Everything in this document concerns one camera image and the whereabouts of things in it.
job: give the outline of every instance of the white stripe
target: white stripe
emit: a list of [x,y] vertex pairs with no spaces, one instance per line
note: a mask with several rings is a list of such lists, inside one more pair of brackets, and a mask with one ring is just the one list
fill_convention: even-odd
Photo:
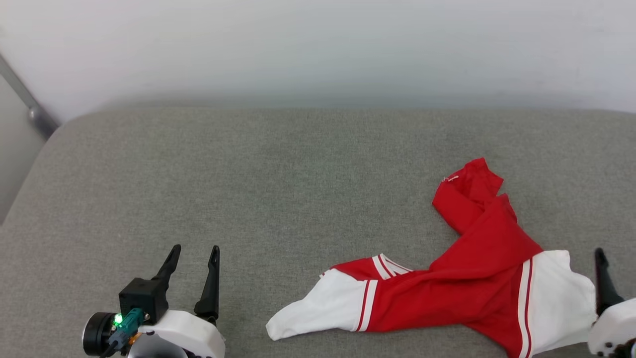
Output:
[[382,254],[382,257],[384,258],[384,263],[386,263],[387,267],[390,266],[390,269],[393,270],[393,272],[399,274],[399,275],[403,275],[407,272],[411,272],[413,271],[412,269],[408,269],[402,265],[398,265],[397,263],[395,263],[393,260],[391,260],[390,258],[384,256],[384,254]]
[[521,352],[519,358],[525,358],[528,354],[528,332],[525,330],[525,302],[528,297],[528,279],[530,278],[530,260],[523,263],[521,282],[519,284],[519,298],[517,302],[517,319],[519,320],[519,330],[521,331]]
[[393,271],[393,269],[389,267],[389,262],[387,261],[387,257],[384,256],[384,254],[380,254],[378,256],[380,257],[380,263],[384,264],[384,267],[387,268],[389,275],[391,275],[391,277],[397,276],[398,274],[396,274],[395,271]]
[[383,280],[391,278],[391,275],[387,272],[387,270],[385,270],[382,267],[382,264],[380,263],[380,258],[378,256],[373,256],[373,264],[375,265],[375,269],[378,270],[378,273],[380,274],[380,277],[382,277]]
[[409,271],[407,271],[407,270],[405,270],[405,269],[403,269],[403,268],[401,268],[401,267],[399,267],[399,266],[395,266],[395,265],[393,265],[392,263],[390,263],[390,262],[388,262],[388,261],[387,261],[386,263],[387,263],[387,267],[388,267],[391,271],[393,271],[393,272],[397,273],[398,275],[403,275],[403,274],[405,274],[405,273],[408,273],[408,272],[409,272]]
[[373,298],[375,297],[375,289],[378,286],[378,280],[369,280],[369,289],[366,291],[366,302],[364,304],[364,314],[362,315],[362,325],[359,332],[366,331],[369,327],[371,319],[371,311],[373,310]]

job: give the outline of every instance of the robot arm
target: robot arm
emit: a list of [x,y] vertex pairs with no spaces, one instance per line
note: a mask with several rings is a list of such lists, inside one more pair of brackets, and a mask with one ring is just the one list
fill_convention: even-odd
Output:
[[134,278],[119,294],[121,313],[94,314],[83,333],[84,351],[101,358],[115,352],[129,358],[223,358],[225,341],[216,328],[219,317],[219,258],[214,246],[208,276],[195,313],[168,309],[165,293],[177,268],[181,246],[175,245],[150,280]]
[[596,249],[594,260],[598,320],[590,330],[588,348],[599,357],[636,358],[636,298],[625,301],[616,293],[603,249]]

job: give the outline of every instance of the cable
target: cable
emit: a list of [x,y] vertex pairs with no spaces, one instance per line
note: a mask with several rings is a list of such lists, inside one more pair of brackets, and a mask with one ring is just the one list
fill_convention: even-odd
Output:
[[116,346],[117,346],[117,341],[113,341],[111,345],[108,346],[108,349],[106,349],[104,353],[99,356],[99,358],[110,357],[114,353]]

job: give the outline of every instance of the gray fabric surface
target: gray fabric surface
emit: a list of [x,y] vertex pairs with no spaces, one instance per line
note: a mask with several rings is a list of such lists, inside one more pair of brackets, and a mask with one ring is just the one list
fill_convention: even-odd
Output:
[[[504,357],[461,326],[272,342],[265,323],[333,264],[426,268],[457,238],[431,206],[484,156],[522,227],[593,276],[605,248],[636,296],[636,116],[607,111],[154,109],[89,115],[46,144],[4,223],[5,357],[84,357],[80,334],[183,245],[168,299],[191,310],[221,247],[227,357]],[[541,357],[586,357],[585,345]]]

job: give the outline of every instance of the green led light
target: green led light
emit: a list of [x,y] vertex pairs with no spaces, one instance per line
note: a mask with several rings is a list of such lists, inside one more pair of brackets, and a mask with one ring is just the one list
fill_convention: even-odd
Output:
[[115,325],[116,325],[116,326],[120,325],[120,324],[123,322],[123,317],[121,316],[121,313],[117,313],[117,314],[115,315],[115,320],[114,320],[114,322],[115,322]]

